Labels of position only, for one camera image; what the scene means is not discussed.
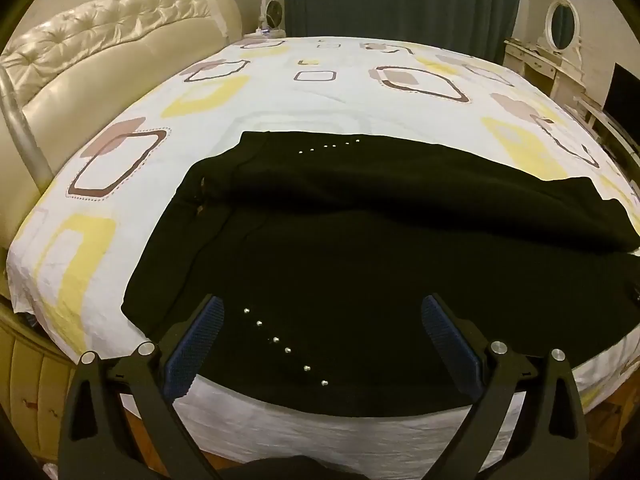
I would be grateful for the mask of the dark green curtain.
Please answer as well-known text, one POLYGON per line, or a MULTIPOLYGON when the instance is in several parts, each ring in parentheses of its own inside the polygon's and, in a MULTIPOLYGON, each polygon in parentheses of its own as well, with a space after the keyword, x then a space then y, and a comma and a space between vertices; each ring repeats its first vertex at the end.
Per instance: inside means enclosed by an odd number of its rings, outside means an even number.
POLYGON ((429 44, 500 63, 520 0, 285 0, 290 36, 429 44))

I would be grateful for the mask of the small white desk fan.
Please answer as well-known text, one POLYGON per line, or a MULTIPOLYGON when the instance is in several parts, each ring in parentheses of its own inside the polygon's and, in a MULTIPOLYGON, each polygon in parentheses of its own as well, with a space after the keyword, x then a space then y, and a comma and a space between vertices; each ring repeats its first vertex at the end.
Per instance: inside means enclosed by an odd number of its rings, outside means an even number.
POLYGON ((262 0, 260 2, 258 27, 254 32, 245 35, 247 39, 282 39, 286 37, 283 24, 284 11, 278 0, 262 0))

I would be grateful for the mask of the white dressing table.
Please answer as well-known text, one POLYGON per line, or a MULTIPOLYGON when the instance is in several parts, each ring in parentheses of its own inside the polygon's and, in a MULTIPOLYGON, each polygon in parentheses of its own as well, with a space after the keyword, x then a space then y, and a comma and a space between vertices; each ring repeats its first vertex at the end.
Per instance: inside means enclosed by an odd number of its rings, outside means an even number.
POLYGON ((574 106, 585 96, 580 69, 542 47, 508 39, 504 42, 503 65, 561 106, 574 106))

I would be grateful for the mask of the white tv console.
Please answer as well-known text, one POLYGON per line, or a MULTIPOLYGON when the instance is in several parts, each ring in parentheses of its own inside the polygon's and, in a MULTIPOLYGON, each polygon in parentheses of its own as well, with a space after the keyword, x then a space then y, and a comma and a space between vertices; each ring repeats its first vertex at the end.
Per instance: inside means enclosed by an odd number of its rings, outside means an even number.
POLYGON ((573 100, 577 105, 578 118, 589 130, 597 133, 600 138, 604 137, 601 130, 605 130, 636 164, 639 163, 639 144, 631 139, 624 128, 614 122, 614 119, 603 110, 594 106, 585 96, 574 96, 573 100))

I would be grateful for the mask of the white oval vanity mirror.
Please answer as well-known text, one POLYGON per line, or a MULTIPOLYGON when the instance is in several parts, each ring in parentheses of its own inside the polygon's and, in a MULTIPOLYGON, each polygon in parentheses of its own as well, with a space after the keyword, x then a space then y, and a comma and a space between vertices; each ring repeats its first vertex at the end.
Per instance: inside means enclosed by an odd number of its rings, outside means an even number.
POLYGON ((580 52, 580 21, 576 6, 570 0, 553 0, 544 19, 544 36, 556 53, 580 52))

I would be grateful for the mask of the cream tufted leather headboard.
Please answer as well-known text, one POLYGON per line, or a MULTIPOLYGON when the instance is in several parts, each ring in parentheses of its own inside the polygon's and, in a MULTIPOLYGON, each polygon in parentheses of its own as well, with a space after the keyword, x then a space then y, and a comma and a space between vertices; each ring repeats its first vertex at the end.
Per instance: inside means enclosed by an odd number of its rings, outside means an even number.
POLYGON ((59 172, 137 99, 242 35, 235 0, 93 0, 14 37, 1 66, 59 172))

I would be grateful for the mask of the black studded pants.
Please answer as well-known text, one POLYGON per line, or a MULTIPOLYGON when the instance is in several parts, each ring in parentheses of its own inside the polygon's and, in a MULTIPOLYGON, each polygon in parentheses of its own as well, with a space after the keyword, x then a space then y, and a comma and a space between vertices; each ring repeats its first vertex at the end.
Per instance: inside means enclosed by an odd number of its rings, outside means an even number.
POLYGON ((425 415, 480 394, 428 298, 580 365, 638 325, 638 246, 587 178, 389 136, 246 132, 186 173, 122 313, 158 338, 216 297, 212 382, 307 413, 425 415))

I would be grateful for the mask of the black flat television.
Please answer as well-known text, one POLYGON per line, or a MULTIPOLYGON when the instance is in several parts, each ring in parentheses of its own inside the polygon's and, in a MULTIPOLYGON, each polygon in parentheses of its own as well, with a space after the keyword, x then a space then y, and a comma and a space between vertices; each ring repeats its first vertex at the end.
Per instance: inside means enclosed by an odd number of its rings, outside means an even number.
POLYGON ((626 133, 639 139, 640 80, 620 64, 615 64, 603 111, 626 133))

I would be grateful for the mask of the patterned white bed sheet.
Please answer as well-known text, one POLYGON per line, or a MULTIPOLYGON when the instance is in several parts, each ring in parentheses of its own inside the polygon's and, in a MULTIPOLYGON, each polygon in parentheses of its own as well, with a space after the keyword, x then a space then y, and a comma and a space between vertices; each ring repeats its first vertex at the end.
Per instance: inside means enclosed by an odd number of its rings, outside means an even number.
POLYGON ((117 356, 141 333, 122 315, 130 275, 198 160, 245 131, 384 134, 448 145, 544 179, 586 177, 631 219, 637 194, 597 141, 519 74, 422 44, 243 40, 129 105, 39 193, 1 144, 1 246, 11 300, 71 358, 117 356))

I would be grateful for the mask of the cream wooden bed frame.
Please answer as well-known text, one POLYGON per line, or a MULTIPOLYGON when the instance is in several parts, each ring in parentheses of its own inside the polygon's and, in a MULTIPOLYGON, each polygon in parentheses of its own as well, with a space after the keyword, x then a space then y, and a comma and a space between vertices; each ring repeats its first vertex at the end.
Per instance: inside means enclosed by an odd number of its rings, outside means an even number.
POLYGON ((61 422, 75 364, 1 299, 1 406, 37 460, 58 460, 61 422))

